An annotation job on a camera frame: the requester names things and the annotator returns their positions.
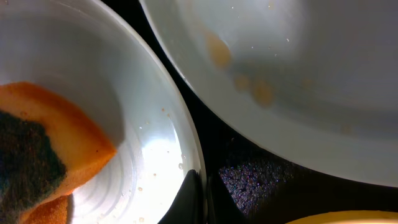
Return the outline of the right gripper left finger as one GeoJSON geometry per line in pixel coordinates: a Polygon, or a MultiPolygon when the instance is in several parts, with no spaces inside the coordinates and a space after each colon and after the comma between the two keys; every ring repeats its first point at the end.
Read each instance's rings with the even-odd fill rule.
{"type": "Polygon", "coordinates": [[[167,213],[159,224],[201,224],[204,221],[203,189],[195,170],[187,172],[167,213]]]}

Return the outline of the orange green sponge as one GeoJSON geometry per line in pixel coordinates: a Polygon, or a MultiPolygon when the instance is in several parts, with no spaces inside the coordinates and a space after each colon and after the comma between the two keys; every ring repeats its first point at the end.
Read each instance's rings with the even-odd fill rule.
{"type": "Polygon", "coordinates": [[[26,221],[92,179],[115,154],[73,103],[29,82],[1,85],[1,223],[26,221]]]}

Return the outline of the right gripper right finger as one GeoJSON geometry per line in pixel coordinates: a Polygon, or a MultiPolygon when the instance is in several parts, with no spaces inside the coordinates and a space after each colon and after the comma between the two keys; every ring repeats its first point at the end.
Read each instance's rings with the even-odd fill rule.
{"type": "Polygon", "coordinates": [[[212,174],[208,178],[207,199],[209,224],[238,224],[246,222],[246,218],[237,208],[218,174],[212,174]]]}

